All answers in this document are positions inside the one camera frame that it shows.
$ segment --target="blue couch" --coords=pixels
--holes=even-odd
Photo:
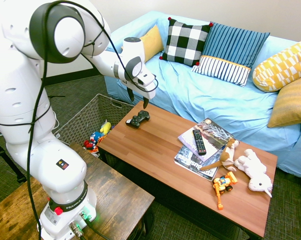
[[[142,37],[154,25],[158,26],[165,47],[168,17],[189,25],[209,24],[151,11],[112,33],[111,39],[117,51],[122,51],[124,38]],[[146,67],[156,75],[159,82],[156,96],[150,103],[196,123],[210,118],[232,133],[236,139],[277,155],[278,168],[301,177],[301,124],[268,128],[278,92],[263,92],[252,80],[253,70],[259,63],[294,43],[269,36],[257,56],[245,87],[191,72],[190,66],[181,63],[160,60],[162,52],[159,52],[146,62]],[[107,92],[112,98],[131,103],[126,87],[119,80],[106,76],[105,82]],[[135,94],[133,104],[142,99],[141,95]]]

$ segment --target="stack of books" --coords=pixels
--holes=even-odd
[[[193,130],[198,129],[206,148],[205,155],[199,155],[193,135]],[[183,146],[174,158],[174,162],[191,172],[212,181],[218,167],[201,171],[204,166],[211,165],[220,160],[221,153],[229,139],[234,138],[232,134],[217,125],[211,119],[206,118],[197,123],[178,137]]]

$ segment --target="laundry basket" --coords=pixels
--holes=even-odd
[[[116,125],[133,107],[131,104],[97,94],[71,120],[56,131],[54,135],[67,145],[77,143],[83,146],[84,141],[88,140],[92,133],[99,132],[106,120],[112,126]],[[107,156],[107,162],[112,167],[117,162],[117,159]]]

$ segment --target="wall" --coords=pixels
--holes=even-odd
[[[301,0],[90,0],[113,32],[149,11],[214,21],[228,26],[270,32],[301,41]],[[48,76],[90,69],[81,56],[76,62],[50,66]]]

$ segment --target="game controller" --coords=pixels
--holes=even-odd
[[[132,119],[127,120],[126,125],[138,129],[141,122],[143,122],[144,120],[148,121],[149,119],[150,114],[148,113],[148,111],[141,110],[137,116],[134,115]]]

